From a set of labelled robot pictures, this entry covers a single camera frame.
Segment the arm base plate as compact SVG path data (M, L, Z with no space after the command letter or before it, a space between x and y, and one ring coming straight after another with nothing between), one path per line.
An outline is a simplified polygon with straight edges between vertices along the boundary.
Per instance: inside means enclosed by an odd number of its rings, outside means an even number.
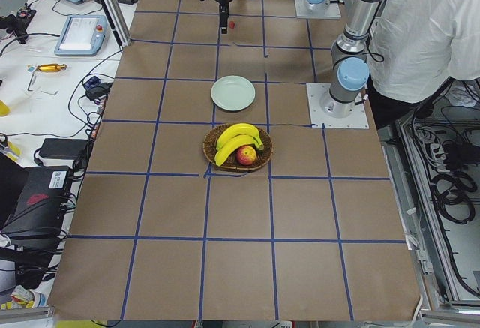
M297 18L339 20L341 10L337 0L294 0Z
M349 103L330 95L330 83L306 83L310 125L313 128L369 129L364 98L358 92Z

